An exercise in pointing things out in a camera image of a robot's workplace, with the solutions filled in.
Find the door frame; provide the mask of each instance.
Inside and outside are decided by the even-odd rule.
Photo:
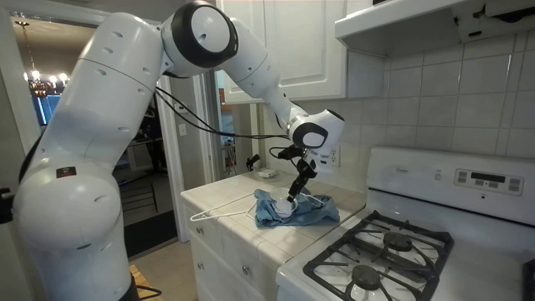
[[[40,136],[41,130],[37,123],[31,96],[28,93],[28,83],[22,77],[24,66],[11,24],[11,11],[96,26],[102,23],[110,12],[46,0],[0,0],[0,26],[3,27],[0,28],[0,44],[2,45],[0,47],[0,71],[4,78],[22,146],[27,154]],[[153,20],[145,21],[152,25],[161,24]],[[162,76],[157,85],[166,91],[171,90],[169,78],[166,76]],[[180,197],[180,193],[184,190],[184,176],[180,162],[175,116],[159,97],[158,106],[178,238],[181,242],[187,242],[189,236],[186,210],[184,201]]]

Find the ceiling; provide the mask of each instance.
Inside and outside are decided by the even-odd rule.
[[[13,29],[21,52],[26,50],[27,44],[22,33],[22,27],[15,24],[15,21],[29,23],[26,26],[26,33],[33,51],[73,52],[79,55],[86,43],[91,39],[93,32],[95,32],[94,28],[48,21],[16,17],[11,17],[11,20],[13,21]]]

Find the kitchen counter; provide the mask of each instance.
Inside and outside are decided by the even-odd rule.
[[[185,191],[181,196],[186,202],[188,218],[196,213],[237,200],[207,213],[207,215],[220,215],[250,210],[256,205],[256,198],[253,195],[255,189],[271,191],[278,187],[289,187],[295,177],[295,175],[280,172],[279,176],[274,179],[264,179],[260,178],[256,172],[248,172]],[[252,269],[250,266],[255,266],[257,270],[262,271],[262,277],[272,280],[274,285],[275,273],[282,264],[360,211],[366,204],[366,195],[356,191],[314,180],[310,180],[306,188],[312,195],[322,194],[332,197],[340,214],[340,222],[320,221],[304,227],[279,226],[258,229],[251,217],[247,214],[240,214],[199,222],[188,220],[190,235],[195,236],[195,240],[198,238],[205,243],[208,249],[211,249],[222,261],[234,266],[234,270],[241,277],[244,277],[242,273],[245,274],[247,281],[249,277],[252,277],[251,272],[248,271]],[[258,287],[262,284],[255,283],[255,280],[251,280],[250,284],[263,298],[276,299],[275,288]]]

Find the gas stove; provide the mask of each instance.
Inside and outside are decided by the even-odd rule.
[[[452,247],[447,232],[374,211],[309,261],[303,272],[346,301],[368,300],[370,293],[385,300],[430,300]]]
[[[279,268],[278,301],[535,301],[534,181],[532,161],[375,148],[366,207]]]

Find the blue cloth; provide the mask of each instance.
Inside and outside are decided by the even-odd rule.
[[[295,225],[303,226],[313,224],[321,219],[331,219],[335,222],[340,221],[338,209],[331,197],[325,195],[315,195],[314,197],[321,200],[325,204],[299,194],[297,197],[297,209],[294,213],[286,218],[280,217],[275,209],[273,203],[275,202],[268,192],[261,189],[255,190],[256,197],[256,216],[255,222],[258,228],[275,227],[278,225]]]

